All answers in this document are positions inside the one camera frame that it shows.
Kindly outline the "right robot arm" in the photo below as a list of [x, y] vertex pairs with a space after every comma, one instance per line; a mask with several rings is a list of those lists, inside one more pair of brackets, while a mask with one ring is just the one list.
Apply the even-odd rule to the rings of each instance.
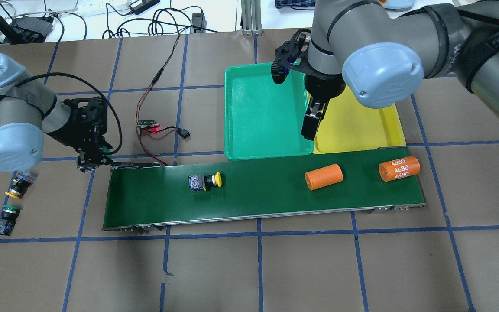
[[385, 108], [447, 73], [499, 117], [499, 0], [428, 5], [397, 18], [379, 0], [318, 0], [312, 28], [275, 50], [273, 81], [293, 71], [305, 75], [311, 95], [307, 140], [345, 87], [361, 105]]

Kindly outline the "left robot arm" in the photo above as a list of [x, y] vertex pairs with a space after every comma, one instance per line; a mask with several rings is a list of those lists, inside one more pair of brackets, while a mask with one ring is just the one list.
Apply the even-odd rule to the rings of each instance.
[[80, 170], [112, 164], [104, 138], [109, 101], [100, 94], [61, 99], [41, 78], [0, 53], [0, 172], [36, 167], [45, 136], [73, 148]]

